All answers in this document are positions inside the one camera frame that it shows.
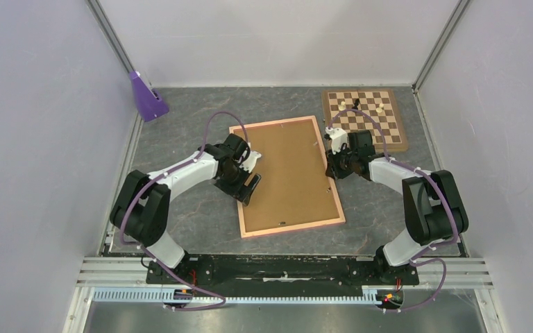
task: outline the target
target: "purple object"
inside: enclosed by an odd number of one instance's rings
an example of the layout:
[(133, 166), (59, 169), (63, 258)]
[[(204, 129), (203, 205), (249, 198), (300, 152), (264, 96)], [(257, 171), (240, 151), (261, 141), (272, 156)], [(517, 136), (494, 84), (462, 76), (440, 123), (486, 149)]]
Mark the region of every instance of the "purple object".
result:
[(150, 90), (137, 71), (130, 73), (136, 108), (144, 121), (154, 120), (169, 113), (169, 106), (155, 89)]

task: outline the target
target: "enclosure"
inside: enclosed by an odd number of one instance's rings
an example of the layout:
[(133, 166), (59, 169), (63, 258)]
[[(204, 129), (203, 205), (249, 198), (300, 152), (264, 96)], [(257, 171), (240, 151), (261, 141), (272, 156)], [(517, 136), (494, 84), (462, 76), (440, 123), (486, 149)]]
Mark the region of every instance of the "enclosure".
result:
[[(143, 120), (133, 71), (168, 114)], [(380, 112), (407, 138), (391, 156), (452, 172), (468, 214), (462, 239), (428, 255), (448, 268), (435, 302), (384, 315), (363, 302), (393, 289), (363, 284), (355, 300), (163, 309), (182, 286), (147, 283), (151, 260), (109, 222), (128, 173), (190, 156), (219, 110), (315, 117), (324, 137), (341, 105), (330, 94), (386, 91)], [(216, 117), (207, 143), (236, 125)], [(334, 184), (343, 223), (243, 238), (235, 200), (206, 182), (171, 201), (167, 231), (191, 254), (370, 260), (404, 229), (401, 195), (354, 175)], [(418, 268), (404, 304), (441, 274)], [(532, 304), (533, 3), (0, 2), (0, 332), (529, 332)]]

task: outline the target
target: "white bracket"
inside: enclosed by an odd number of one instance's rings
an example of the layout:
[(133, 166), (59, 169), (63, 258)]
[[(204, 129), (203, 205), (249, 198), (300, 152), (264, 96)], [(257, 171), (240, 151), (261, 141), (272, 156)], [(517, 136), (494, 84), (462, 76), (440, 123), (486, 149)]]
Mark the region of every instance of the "white bracket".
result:
[(325, 133), (332, 140), (330, 144), (332, 154), (339, 153), (342, 150), (342, 146), (348, 145), (348, 133), (342, 128), (325, 128)]
[(252, 172), (254, 167), (256, 167), (256, 162), (261, 157), (261, 153), (257, 151), (251, 151), (249, 157), (244, 162), (242, 162), (241, 168), (247, 172)]

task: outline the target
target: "gray floor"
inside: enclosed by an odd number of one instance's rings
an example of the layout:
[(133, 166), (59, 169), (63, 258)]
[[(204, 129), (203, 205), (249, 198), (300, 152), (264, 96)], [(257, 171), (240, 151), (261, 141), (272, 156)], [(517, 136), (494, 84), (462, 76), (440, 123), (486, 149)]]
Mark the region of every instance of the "gray floor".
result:
[[(171, 112), (143, 125), (132, 169), (155, 171), (190, 156), (201, 145), (207, 118), (217, 110), (234, 112), (244, 123), (315, 115), (323, 130), (321, 92), (325, 89), (331, 88), (160, 89)], [(409, 150), (394, 157), (433, 170), (412, 91), (408, 87), (393, 89), (409, 140)], [(237, 125), (233, 118), (218, 116), (210, 127), (209, 143), (224, 140), (233, 125)], [(173, 201), (168, 228), (176, 242), (191, 253), (373, 255), (405, 227), (403, 202), (396, 192), (355, 175), (338, 180), (337, 188), (346, 215), (343, 225), (241, 239), (236, 202), (213, 185), (202, 184)], [(135, 252), (133, 247), (117, 244), (114, 241), (112, 252)], [(452, 246), (436, 254), (458, 255), (459, 251)]]
[[(429, 295), (406, 291), (405, 305)], [(486, 332), (473, 291), (442, 291), (436, 302), (403, 314), (368, 305), (231, 305), (172, 313), (160, 304), (94, 302), (85, 332)]]

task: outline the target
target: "cable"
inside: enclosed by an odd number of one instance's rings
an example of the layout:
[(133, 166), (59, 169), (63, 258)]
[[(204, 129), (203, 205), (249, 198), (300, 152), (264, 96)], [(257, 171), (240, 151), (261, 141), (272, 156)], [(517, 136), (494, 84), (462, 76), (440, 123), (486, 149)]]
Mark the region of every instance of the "cable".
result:
[(145, 256), (145, 255), (142, 255), (142, 256), (139, 258), (139, 262), (140, 262), (140, 264), (142, 264), (142, 266), (143, 266), (145, 269), (148, 269), (148, 268), (150, 268), (150, 264), (149, 264), (148, 266), (146, 266), (146, 265), (144, 264), (144, 257), (146, 257), (146, 256)]
[[(330, 121), (330, 125), (328, 126), (328, 128), (332, 128), (332, 125), (333, 125), (334, 121), (336, 121), (336, 119), (338, 119), (338, 117), (340, 117), (341, 115), (343, 115), (343, 114), (345, 114), (345, 113), (347, 113), (349, 111), (354, 112), (354, 113), (358, 113), (358, 114), (364, 116), (365, 118), (367, 118), (371, 123), (373, 123), (373, 126), (375, 126), (375, 129), (379, 131), (379, 134), (381, 136), (381, 140), (383, 141), (383, 155), (384, 155), (385, 159), (389, 163), (393, 163), (393, 164), (397, 165), (398, 167), (402, 167), (402, 168), (404, 168), (406, 170), (410, 170), (410, 171), (412, 171), (414, 173), (417, 173), (420, 176), (424, 177), (424, 179), (426, 179), (428, 181), (430, 186), (432, 186), (432, 188), (434, 189), (434, 191), (438, 195), (438, 197), (440, 199), (440, 202), (442, 204), (442, 207), (444, 207), (444, 210), (446, 212), (446, 216), (448, 217), (448, 221), (450, 222), (450, 228), (452, 229), (452, 239), (450, 239), (448, 241), (443, 241), (441, 243), (435, 243), (434, 244), (434, 249), (437, 246), (447, 246), (447, 245), (451, 245), (451, 244), (457, 243), (457, 241), (459, 240), (459, 230), (457, 229), (457, 224), (455, 222), (455, 217), (452, 215), (452, 212), (450, 211), (450, 207), (448, 206), (448, 202), (446, 202), (446, 198), (444, 197), (444, 194), (442, 194), (442, 191), (438, 187), (438, 184), (435, 181), (433, 181), (429, 175), (427, 175), (426, 173), (422, 172), (420, 169), (414, 168), (414, 167), (412, 167), (410, 165), (407, 165), (407, 164), (405, 164), (403, 162), (399, 162), (399, 161), (395, 160), (394, 158), (390, 158), (389, 157), (389, 154), (387, 152), (387, 142), (385, 141), (385, 136), (382, 135), (383, 131), (381, 130), (381, 126), (379, 125), (379, 123), (374, 121), (371, 116), (369, 116), (368, 114), (366, 114), (366, 113), (364, 113), (364, 112), (362, 112), (360, 110), (349, 109), (349, 110), (342, 110), (342, 111), (338, 112), (338, 114), (336, 116), (334, 116), (334, 118), (332, 118), (332, 120)], [(427, 251), (429, 251), (430, 247), (431, 246), (428, 246), (428, 247), (424, 248), (423, 250), (421, 250), (420, 252), (418, 252), (415, 256), (413, 256), (409, 260), (409, 262), (414, 267), (420, 267), (420, 266), (429, 264), (431, 262), (440, 262), (442, 264), (442, 268), (443, 268), (442, 278), (440, 279), (440, 283), (438, 284), (438, 287), (436, 288), (434, 293), (427, 300), (423, 301), (422, 303), (419, 303), (419, 304), (416, 304), (416, 305), (412, 305), (411, 307), (406, 307), (404, 309), (397, 309), (397, 310), (385, 309), (384, 311), (393, 312), (393, 313), (411, 311), (411, 310), (418, 309), (418, 308), (428, 304), (431, 300), (436, 300), (436, 296), (438, 295), (438, 293), (440, 293), (440, 290), (442, 290), (442, 286), (444, 285), (444, 280), (446, 279), (446, 263), (444, 262), (444, 260), (442, 260), (440, 258), (433, 258), (433, 259), (426, 260), (424, 262), (417, 262), (417, 259), (422, 257)]]
[[(120, 240), (120, 242), (122, 244), (139, 244), (139, 242), (137, 242), (137, 241), (126, 241), (124, 239), (124, 234), (125, 234), (125, 231), (126, 231), (126, 224), (128, 223), (128, 219), (129, 219), (130, 215), (132, 214), (132, 211), (133, 211), (134, 207), (136, 206), (136, 204), (138, 204), (140, 198), (144, 195), (144, 193), (146, 193), (146, 191), (152, 185), (154, 185), (157, 181), (168, 177), (168, 175), (172, 174), (173, 172), (175, 172), (175, 171), (177, 171), (177, 170), (179, 170), (181, 168), (186, 167), (187, 165), (190, 165), (192, 163), (197, 162), (197, 159), (199, 159), (204, 154), (205, 145), (208, 142), (208, 134), (209, 134), (209, 128), (210, 128), (211, 120), (213, 120), (213, 118), (215, 118), (218, 114), (228, 114), (228, 115), (234, 117), (234, 119), (236, 119), (236, 121), (238, 121), (238, 123), (242, 127), (242, 132), (244, 132), (245, 141), (248, 142), (248, 133), (246, 132), (244, 124), (242, 123), (240, 118), (238, 118), (236, 115), (234, 115), (233, 113), (228, 112), (228, 111), (217, 111), (214, 114), (212, 114), (211, 117), (208, 119), (207, 123), (205, 123), (205, 131), (203, 132), (203, 144), (201, 144), (201, 147), (199, 149), (198, 154), (195, 157), (193, 157), (192, 159), (187, 160), (187, 161), (185, 161), (185, 162), (183, 162), (183, 163), (181, 163), (179, 165), (176, 165), (176, 166), (170, 168), (169, 170), (167, 170), (166, 172), (161, 173), (160, 175), (154, 177), (149, 182), (147, 182), (144, 185), (144, 187), (142, 187), (142, 189), (136, 194), (136, 196), (134, 197), (134, 199), (132, 200), (132, 202), (128, 206), (128, 209), (126, 210), (126, 213), (124, 214), (124, 219), (123, 219), (123, 221), (121, 221), (121, 227), (119, 228), (119, 240)], [(142, 250), (150, 258), (152, 258), (152, 260), (155, 260), (156, 263), (158, 265), (160, 265), (160, 267), (162, 267), (176, 281), (184, 284), (185, 286), (187, 286), (187, 287), (189, 287), (189, 288), (191, 288), (191, 289), (193, 289), (195, 291), (198, 291), (200, 293), (204, 293), (205, 295), (217, 297), (217, 298), (219, 298), (221, 300), (221, 302), (219, 302), (219, 303), (211, 304), (211, 305), (204, 305), (202, 307), (190, 307), (190, 308), (188, 308), (188, 307), (185, 307), (185, 308), (173, 307), (172, 308), (173, 311), (200, 311), (200, 310), (214, 309), (214, 308), (220, 307), (220, 306), (222, 306), (222, 305), (224, 305), (226, 303), (226, 298), (225, 297), (223, 297), (223, 296), (221, 296), (221, 295), (219, 295), (217, 293), (213, 293), (211, 291), (199, 288), (197, 286), (194, 286), (194, 285), (184, 281), (183, 279), (178, 277), (167, 265), (165, 265), (162, 261), (160, 261), (150, 251), (148, 251), (148, 249), (146, 249), (145, 247), (142, 246)]]

